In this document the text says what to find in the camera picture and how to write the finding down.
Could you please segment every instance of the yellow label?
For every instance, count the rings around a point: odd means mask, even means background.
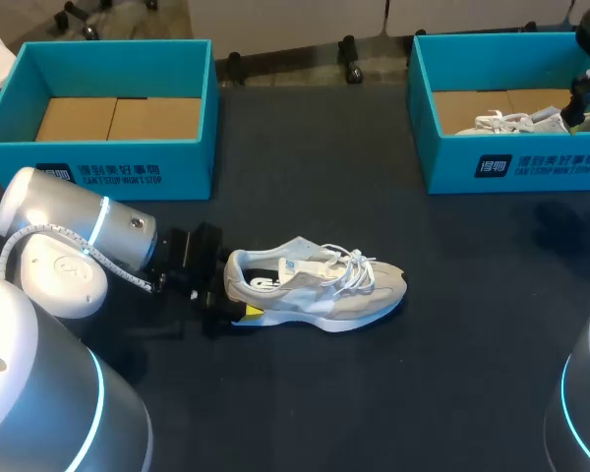
[[[251,305],[247,305],[245,307],[245,318],[241,320],[241,322],[248,322],[250,320],[257,320],[260,318],[265,312],[256,308],[252,307]]]

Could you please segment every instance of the cardboard box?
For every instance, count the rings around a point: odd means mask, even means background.
[[[108,141],[194,140],[200,120],[200,98],[120,98]]]
[[[106,141],[116,98],[50,98],[36,141]]]
[[[35,140],[195,140],[200,121],[200,98],[50,98]]]
[[[572,79],[589,68],[570,32],[416,36],[408,111],[428,192],[590,190],[590,133],[450,134],[458,121],[472,127],[485,92],[502,106],[506,93],[512,112],[564,106]]]
[[[0,92],[0,184],[31,166],[114,200],[205,200],[217,115],[208,40],[27,43]]]

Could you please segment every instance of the label tag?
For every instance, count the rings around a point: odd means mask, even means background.
[[[479,159],[474,177],[504,177],[511,164],[511,154],[485,154]]]
[[[53,162],[51,164],[36,164],[35,169],[41,170],[48,175],[52,175],[53,177],[57,177],[59,179],[65,180],[66,182],[72,182],[76,184],[75,177],[72,175],[72,171],[68,164],[61,164],[57,162]]]

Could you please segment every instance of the teal cardboard box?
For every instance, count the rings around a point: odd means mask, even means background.
[[[407,102],[428,192],[590,190],[590,133],[445,134],[434,100],[440,91],[568,90],[589,68],[570,32],[417,36]]]
[[[139,99],[147,103],[147,97],[157,97],[155,105],[193,99],[194,123],[186,124],[183,113],[167,116],[182,132],[194,127],[193,137],[107,141],[103,135],[41,142],[38,132],[55,97],[113,97],[128,105]],[[118,115],[116,108],[110,108],[109,120],[111,113]],[[135,115],[127,107],[125,116]],[[143,127],[161,125],[143,115]],[[0,92],[0,184],[6,187],[20,168],[30,166],[114,200],[206,200],[217,115],[218,82],[208,40],[27,43]]]

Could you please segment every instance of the shoe insole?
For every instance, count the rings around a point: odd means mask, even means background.
[[[257,290],[274,290],[280,286],[277,270],[249,268],[243,270],[243,277],[245,277],[247,283]]]

